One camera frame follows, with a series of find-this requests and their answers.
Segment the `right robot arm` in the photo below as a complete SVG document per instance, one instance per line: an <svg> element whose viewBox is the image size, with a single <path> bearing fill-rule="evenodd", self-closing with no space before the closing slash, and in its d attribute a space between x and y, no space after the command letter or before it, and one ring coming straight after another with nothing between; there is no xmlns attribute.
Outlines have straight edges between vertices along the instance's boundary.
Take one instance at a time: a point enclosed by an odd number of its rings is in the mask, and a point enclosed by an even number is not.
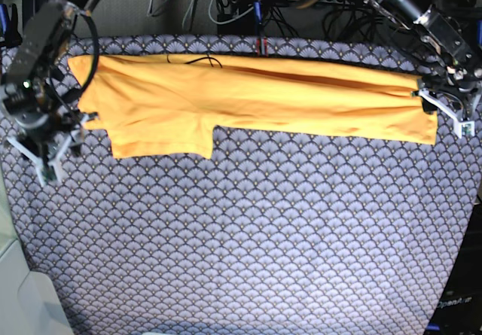
<svg viewBox="0 0 482 335"><path fill-rule="evenodd" d="M2 113L20 128L20 134L7 141L33 164L41 186L63 179L62 157L68 151L80 153L84 124L98 117L73 109L71 103L86 92L98 69L99 34L92 12L99 2L47 0L27 23L1 79ZM63 80L56 62L66 52L78 18L90 30L93 56L81 86L61 95L53 84Z"/></svg>

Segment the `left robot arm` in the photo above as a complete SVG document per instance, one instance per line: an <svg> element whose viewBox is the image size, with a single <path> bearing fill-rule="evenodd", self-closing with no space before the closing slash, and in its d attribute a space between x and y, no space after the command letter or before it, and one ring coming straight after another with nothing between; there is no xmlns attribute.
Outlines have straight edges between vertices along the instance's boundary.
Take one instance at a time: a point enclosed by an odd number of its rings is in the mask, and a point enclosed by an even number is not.
<svg viewBox="0 0 482 335"><path fill-rule="evenodd" d="M415 97L427 114L440 111L453 121L457 137L475 135L481 104L481 49L462 36L455 20L432 0L362 0L395 25L416 34L433 50L434 60L419 59L430 73L417 81Z"/></svg>

